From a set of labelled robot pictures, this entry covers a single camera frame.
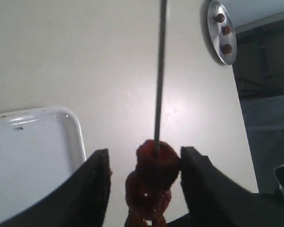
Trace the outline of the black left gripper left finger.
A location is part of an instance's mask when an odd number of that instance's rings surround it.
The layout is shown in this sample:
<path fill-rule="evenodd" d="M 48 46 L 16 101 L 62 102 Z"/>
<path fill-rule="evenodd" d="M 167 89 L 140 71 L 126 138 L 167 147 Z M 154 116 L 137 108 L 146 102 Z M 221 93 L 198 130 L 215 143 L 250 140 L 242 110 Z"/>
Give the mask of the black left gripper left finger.
<path fill-rule="evenodd" d="M 109 196 L 109 152 L 99 149 L 51 194 L 0 227 L 101 227 Z"/>

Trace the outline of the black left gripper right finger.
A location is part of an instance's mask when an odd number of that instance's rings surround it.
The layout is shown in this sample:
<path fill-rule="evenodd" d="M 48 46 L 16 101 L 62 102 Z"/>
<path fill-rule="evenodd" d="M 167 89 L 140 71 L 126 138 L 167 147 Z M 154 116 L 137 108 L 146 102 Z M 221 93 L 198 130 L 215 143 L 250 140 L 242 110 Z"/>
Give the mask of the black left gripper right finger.
<path fill-rule="evenodd" d="M 194 147 L 182 147 L 181 187 L 192 227 L 284 227 L 280 193 L 251 193 Z"/>

